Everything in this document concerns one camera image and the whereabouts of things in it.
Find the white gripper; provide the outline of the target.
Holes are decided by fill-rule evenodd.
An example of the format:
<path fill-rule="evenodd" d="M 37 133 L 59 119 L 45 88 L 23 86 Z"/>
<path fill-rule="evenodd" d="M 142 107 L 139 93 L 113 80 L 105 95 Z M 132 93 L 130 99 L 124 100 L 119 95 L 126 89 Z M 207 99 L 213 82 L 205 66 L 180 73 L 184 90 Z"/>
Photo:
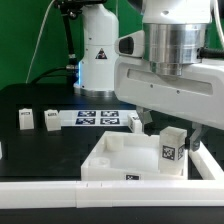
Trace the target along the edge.
<path fill-rule="evenodd" d="M 148 61 L 119 57 L 114 88 L 119 100 L 141 106 L 143 125 L 152 122 L 151 110 L 192 121 L 187 150 L 200 148 L 207 126 L 224 130 L 224 60 L 206 59 L 185 66 L 181 76 L 163 76 L 152 73 Z"/>

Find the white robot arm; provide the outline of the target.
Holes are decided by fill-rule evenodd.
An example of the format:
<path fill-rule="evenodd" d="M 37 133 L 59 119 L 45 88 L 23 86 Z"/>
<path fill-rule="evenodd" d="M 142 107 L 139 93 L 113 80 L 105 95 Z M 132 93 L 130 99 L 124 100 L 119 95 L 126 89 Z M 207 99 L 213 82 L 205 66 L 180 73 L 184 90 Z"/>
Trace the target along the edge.
<path fill-rule="evenodd" d="M 213 0 L 127 0 L 142 28 L 121 38 L 102 4 L 84 7 L 84 93 L 113 91 L 118 100 L 224 130 L 224 52 L 206 47 Z"/>

